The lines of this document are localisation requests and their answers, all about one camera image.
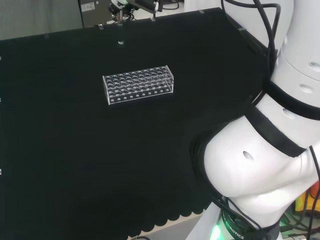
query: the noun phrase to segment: table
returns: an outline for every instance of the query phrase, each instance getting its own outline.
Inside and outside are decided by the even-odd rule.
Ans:
[[[0,41],[2,240],[125,240],[210,204],[191,143],[243,114],[265,57],[219,8],[124,30]],[[174,94],[108,105],[103,75],[165,65]]]

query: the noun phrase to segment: black cable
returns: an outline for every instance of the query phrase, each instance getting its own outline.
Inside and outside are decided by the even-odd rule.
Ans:
[[[266,32],[268,34],[270,58],[271,58],[270,61],[272,63],[272,65],[270,66],[270,73],[272,74],[273,71],[274,71],[274,68],[275,68],[275,63],[276,63],[276,58],[277,58],[274,34],[273,34],[273,31],[272,31],[271,26],[270,26],[270,22],[268,20],[268,17],[266,15],[266,12],[265,12],[261,2],[259,0],[253,0],[253,2],[255,3],[255,5],[256,5],[256,7],[257,7],[257,9],[258,9],[258,11],[259,11],[259,13],[261,15],[261,18],[262,18],[262,21],[264,23]]]
[[[314,148],[312,146],[310,146],[310,151],[311,151],[311,155],[312,155],[312,158],[313,158],[313,161],[314,161],[316,173],[318,174],[318,179],[320,180],[320,168],[319,168],[317,156],[316,156]],[[318,201],[319,195],[320,195],[320,188],[318,189],[318,192],[316,193],[316,196],[314,198],[314,202],[313,202],[313,205],[312,205],[312,211],[311,211],[308,234],[307,234],[306,240],[309,240],[310,236],[311,236],[312,222],[314,220],[314,215],[315,215],[316,205],[317,205],[317,201]]]
[[[242,2],[237,2],[234,0],[225,0],[226,2],[233,4],[235,6],[238,7],[243,7],[243,8],[258,8],[256,4],[246,4],[246,3],[242,3]],[[274,39],[276,37],[276,33],[277,33],[277,29],[278,29],[278,24],[279,24],[279,19],[280,19],[280,14],[281,14],[281,6],[277,3],[266,3],[266,4],[260,4],[263,8],[276,8],[276,12],[275,12],[275,17],[274,17],[274,21],[273,21],[273,26],[272,26],[272,33],[273,33],[273,40],[271,40],[269,38],[269,44],[268,44],[268,53],[267,53],[267,69],[269,70],[269,77],[272,75],[275,64],[276,64],[276,48],[272,48],[272,46],[275,45]],[[224,4],[224,0],[221,0],[221,8],[223,10],[223,12],[226,14],[226,16],[228,17],[227,13],[226,13],[226,9],[225,9],[225,4]],[[260,101],[261,99],[265,96],[265,92],[261,91],[261,93],[258,95],[258,97],[252,102],[253,106],[255,107]]]
[[[239,211],[239,213],[241,213],[245,218],[247,218],[249,221],[253,222],[260,230],[262,230],[261,226],[254,221],[252,218],[250,218],[249,216],[247,216],[243,211],[241,211],[241,209],[228,197],[225,198],[226,202],[228,203],[228,201],[230,203],[232,203],[232,205]]]
[[[178,4],[176,8],[162,8],[163,10],[177,10],[180,8],[179,6],[179,0],[176,0],[176,3]]]
[[[287,223],[290,224],[290,220],[285,213],[281,216],[281,219],[285,219],[287,221]]]
[[[139,240],[139,239],[150,240],[150,238],[148,238],[146,236],[136,236],[136,237],[132,238],[131,240]]]
[[[225,0],[225,1],[227,3],[233,4],[238,7],[242,7],[242,8],[249,8],[249,9],[256,9],[257,8],[256,4],[247,4],[247,3],[237,2],[234,0]],[[264,9],[265,8],[276,8],[275,17],[274,17],[274,21],[273,21],[273,27],[272,27],[273,37],[275,37],[276,32],[277,32],[277,28],[278,28],[278,24],[279,24],[279,19],[280,19],[281,6],[277,3],[265,3],[265,4],[261,4],[261,6]]]

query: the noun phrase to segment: wall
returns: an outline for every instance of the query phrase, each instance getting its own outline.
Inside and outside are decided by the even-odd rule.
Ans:
[[[0,40],[78,28],[78,0],[0,0]]]
[[[241,3],[253,4],[253,0],[237,0]],[[275,36],[275,47],[280,49],[290,22],[294,10],[294,0],[260,0],[262,4],[266,3],[278,3],[281,5],[281,15],[279,20],[279,25],[277,33]],[[257,9],[255,8],[244,8],[238,7],[228,2],[224,2],[226,12],[236,20],[240,25],[246,28],[253,36],[255,36],[264,45],[268,45],[268,35],[266,32],[265,25],[261,19],[261,16]],[[186,12],[196,11],[199,9],[209,9],[209,8],[221,8],[220,0],[185,0],[184,10]],[[274,17],[276,10],[274,8],[265,9],[266,15],[272,26],[274,23]]]

